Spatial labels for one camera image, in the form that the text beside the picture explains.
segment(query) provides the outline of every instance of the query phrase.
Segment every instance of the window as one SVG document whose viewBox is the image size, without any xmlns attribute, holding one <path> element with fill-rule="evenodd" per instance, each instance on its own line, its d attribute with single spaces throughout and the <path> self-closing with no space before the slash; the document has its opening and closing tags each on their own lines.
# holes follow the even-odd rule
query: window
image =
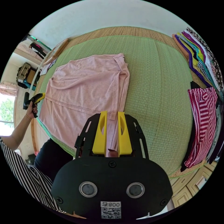
<svg viewBox="0 0 224 224">
<path fill-rule="evenodd" d="M 0 94 L 0 135 L 9 136 L 14 130 L 15 96 Z"/>
</svg>

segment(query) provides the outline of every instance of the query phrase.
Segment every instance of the screw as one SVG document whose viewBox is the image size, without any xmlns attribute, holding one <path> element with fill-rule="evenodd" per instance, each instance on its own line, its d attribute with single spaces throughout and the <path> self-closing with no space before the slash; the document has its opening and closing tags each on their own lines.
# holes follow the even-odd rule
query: screw
<svg viewBox="0 0 224 224">
<path fill-rule="evenodd" d="M 161 206 L 164 206 L 166 203 L 167 203 L 167 199 L 163 199 L 163 200 L 160 202 L 160 205 L 161 205 Z"/>
<path fill-rule="evenodd" d="M 63 203 L 63 200 L 60 198 L 60 197 L 56 197 L 56 200 L 59 204 L 62 204 Z"/>
<path fill-rule="evenodd" d="M 114 161 L 109 162 L 109 167 L 114 168 L 117 164 Z"/>
</svg>

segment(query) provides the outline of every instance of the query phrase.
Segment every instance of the qr code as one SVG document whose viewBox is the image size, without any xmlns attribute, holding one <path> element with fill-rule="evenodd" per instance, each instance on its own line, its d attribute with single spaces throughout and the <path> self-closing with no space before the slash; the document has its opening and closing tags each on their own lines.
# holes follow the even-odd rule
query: qr code
<svg viewBox="0 0 224 224">
<path fill-rule="evenodd" d="M 121 219 L 120 208 L 101 208 L 102 219 Z"/>
</svg>

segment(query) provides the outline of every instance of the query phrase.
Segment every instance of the cabinet door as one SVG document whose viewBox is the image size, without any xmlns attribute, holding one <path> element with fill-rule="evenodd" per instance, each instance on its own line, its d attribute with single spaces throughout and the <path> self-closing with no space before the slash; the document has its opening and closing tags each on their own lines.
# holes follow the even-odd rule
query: cabinet door
<svg viewBox="0 0 224 224">
<path fill-rule="evenodd" d="M 174 207 L 178 207 L 192 198 L 192 194 L 185 186 L 178 194 L 172 197 Z"/>
<path fill-rule="evenodd" d="M 173 196 L 175 196 L 179 191 L 181 191 L 187 183 L 193 178 L 193 176 L 196 174 L 197 171 L 194 171 L 192 173 L 189 173 L 183 177 L 180 177 L 173 185 Z"/>
<path fill-rule="evenodd" d="M 217 162 L 216 161 L 213 161 L 211 164 L 209 164 L 209 163 L 205 164 L 205 166 L 207 168 L 209 168 L 212 172 L 214 171 L 216 165 L 217 165 Z"/>
<path fill-rule="evenodd" d="M 201 188 L 202 182 L 207 181 L 209 177 L 211 176 L 211 174 L 212 174 L 212 171 L 205 166 L 201 167 L 198 170 L 198 172 L 187 184 L 187 188 L 189 189 L 189 191 L 191 192 L 193 196 L 196 195 L 196 193 L 198 193 L 199 189 Z"/>
<path fill-rule="evenodd" d="M 178 181 L 179 178 L 175 178 L 175 179 L 170 179 L 170 184 L 171 186 L 173 186 L 175 184 L 176 181 Z"/>
</svg>

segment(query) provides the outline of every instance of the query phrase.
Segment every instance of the purple cloth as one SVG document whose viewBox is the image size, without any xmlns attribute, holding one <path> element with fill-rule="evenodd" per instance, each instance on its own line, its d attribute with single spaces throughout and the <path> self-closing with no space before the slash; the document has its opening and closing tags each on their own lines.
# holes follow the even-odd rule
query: purple cloth
<svg viewBox="0 0 224 224">
<path fill-rule="evenodd" d="M 202 47 L 200 46 L 200 44 L 198 44 L 192 37 L 191 37 L 191 35 L 189 35 L 188 33 L 186 33 L 186 32 L 182 32 L 182 34 L 189 40 L 189 41 L 191 41 L 194 45 L 196 45 L 199 49 L 200 49 L 200 51 L 201 51 L 201 53 L 203 54 L 203 61 L 204 61 L 204 63 L 205 63 L 205 52 L 203 51 L 203 49 L 202 49 Z"/>
<path fill-rule="evenodd" d="M 185 47 L 185 45 L 179 40 L 178 36 L 175 35 L 175 38 L 177 39 L 177 41 L 182 45 L 182 47 L 188 52 L 189 54 L 189 67 L 190 69 L 200 78 L 200 80 L 206 85 L 207 88 L 211 88 L 212 86 L 210 84 L 208 84 L 204 77 L 193 67 L 193 60 L 192 60 L 192 54 L 191 52 L 188 50 L 188 48 Z"/>
</svg>

